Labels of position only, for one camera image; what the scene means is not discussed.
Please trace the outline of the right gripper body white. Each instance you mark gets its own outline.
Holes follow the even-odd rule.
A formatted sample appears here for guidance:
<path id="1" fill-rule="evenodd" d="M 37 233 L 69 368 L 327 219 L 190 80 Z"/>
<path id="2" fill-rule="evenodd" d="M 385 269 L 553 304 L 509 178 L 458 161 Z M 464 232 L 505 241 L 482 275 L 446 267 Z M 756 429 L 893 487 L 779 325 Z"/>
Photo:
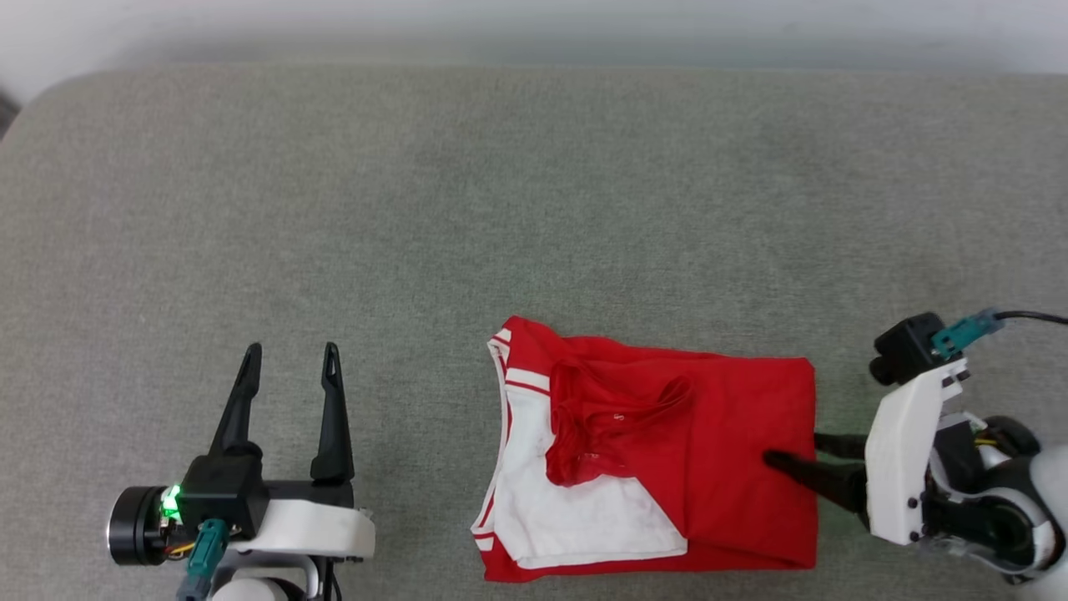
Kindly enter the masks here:
<path id="1" fill-rule="evenodd" d="M 964 388 L 968 359 L 920 373 L 879 404 L 864 449 L 866 510 L 871 535 L 897 545 L 923 529 L 920 501 L 943 406 Z"/>

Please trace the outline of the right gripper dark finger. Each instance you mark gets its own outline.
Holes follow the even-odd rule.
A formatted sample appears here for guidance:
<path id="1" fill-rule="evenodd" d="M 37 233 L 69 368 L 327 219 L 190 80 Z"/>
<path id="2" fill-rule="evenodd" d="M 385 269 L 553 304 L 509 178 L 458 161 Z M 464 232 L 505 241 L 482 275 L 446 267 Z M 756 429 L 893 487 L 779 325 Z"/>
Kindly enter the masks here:
<path id="1" fill-rule="evenodd" d="M 768 466 L 789 476 L 794 483 L 828 499 L 855 516 L 867 515 L 867 474 L 863 463 L 832 464 L 808 461 L 789 452 L 766 450 Z"/>
<path id="2" fill-rule="evenodd" d="M 814 433 L 816 452 L 828 454 L 836 459 L 864 461 L 865 448 L 869 440 L 866 434 L 828 434 Z"/>

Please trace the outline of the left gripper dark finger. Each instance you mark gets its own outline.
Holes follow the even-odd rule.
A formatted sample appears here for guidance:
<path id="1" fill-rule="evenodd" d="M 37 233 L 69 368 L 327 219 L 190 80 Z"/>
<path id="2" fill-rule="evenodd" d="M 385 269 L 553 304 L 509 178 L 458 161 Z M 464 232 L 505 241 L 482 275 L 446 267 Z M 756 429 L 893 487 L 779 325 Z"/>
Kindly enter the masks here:
<path id="1" fill-rule="evenodd" d="M 310 478 L 318 486 L 351 483 L 355 476 L 350 420 L 337 345 L 325 343 L 321 369 L 325 394 L 317 454 L 310 464 Z"/>
<path id="2" fill-rule="evenodd" d="M 263 457 L 260 445 L 249 438 L 251 406 L 260 392 L 262 353 L 260 342 L 253 342 L 245 350 L 234 385 L 230 388 L 224 414 L 213 436 L 210 457 Z"/>

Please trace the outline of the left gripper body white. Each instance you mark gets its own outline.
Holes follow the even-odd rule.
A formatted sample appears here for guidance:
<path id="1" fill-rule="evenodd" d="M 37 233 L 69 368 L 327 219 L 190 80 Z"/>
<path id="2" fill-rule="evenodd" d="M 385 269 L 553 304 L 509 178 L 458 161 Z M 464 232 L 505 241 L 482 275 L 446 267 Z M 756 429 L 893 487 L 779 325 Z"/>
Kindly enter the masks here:
<path id="1" fill-rule="evenodd" d="M 256 536 L 230 529 L 225 550 L 240 555 L 290 554 L 370 559 L 376 528 L 352 508 L 350 494 L 310 483 L 268 483 L 270 503 Z M 129 487 L 119 494 L 106 528 L 115 563 L 179 562 L 192 554 L 199 526 L 182 518 L 180 485 Z"/>

